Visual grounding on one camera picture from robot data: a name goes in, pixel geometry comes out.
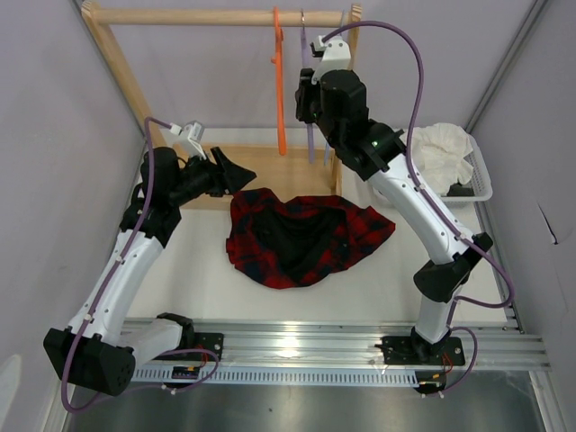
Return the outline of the red black plaid skirt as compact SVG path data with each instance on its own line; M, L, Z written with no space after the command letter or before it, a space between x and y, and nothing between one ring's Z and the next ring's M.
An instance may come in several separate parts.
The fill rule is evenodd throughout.
M226 252L236 270L265 287L314 285L369 257L396 230L373 207L338 195L281 201L272 190L236 193Z

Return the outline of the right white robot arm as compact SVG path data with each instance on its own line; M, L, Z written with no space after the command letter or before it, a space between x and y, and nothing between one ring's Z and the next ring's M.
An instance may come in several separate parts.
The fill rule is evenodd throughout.
M410 350L427 364L442 355L455 296L493 241L486 233L449 228L455 216L437 196L423 194L423 177L407 167L402 130L370 119L366 99L354 71L331 70L316 78L306 67L295 92L295 116L317 125L343 165L383 194L424 245L429 260L413 276L422 298Z

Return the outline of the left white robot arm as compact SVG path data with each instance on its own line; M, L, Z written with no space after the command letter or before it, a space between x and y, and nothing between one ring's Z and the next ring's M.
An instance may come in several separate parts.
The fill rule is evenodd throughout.
M210 157L186 161L169 147L144 155L140 181L103 273L76 316L65 328L50 329L43 340L63 397L70 384L118 396L150 360L207 355L195 342L193 321L181 315L161 313L127 337L122 327L145 276L182 219L182 206L202 195L232 195L256 179L255 172L233 163L220 148L210 152Z

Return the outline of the lilac plastic hanger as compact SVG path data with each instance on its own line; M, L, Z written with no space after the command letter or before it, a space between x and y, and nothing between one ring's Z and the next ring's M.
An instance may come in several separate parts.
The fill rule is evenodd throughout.
M303 90L303 101L307 103L311 96L311 69L309 68L308 57L307 57L307 36L306 36L306 22L305 22L305 12L303 9L300 10L301 14L301 30L300 30L300 43L301 43L301 66L302 70L305 72L304 78L304 90ZM315 161L315 146L314 146L314 135L313 127L311 122L306 123L307 131L307 150L308 150L308 161L312 165Z

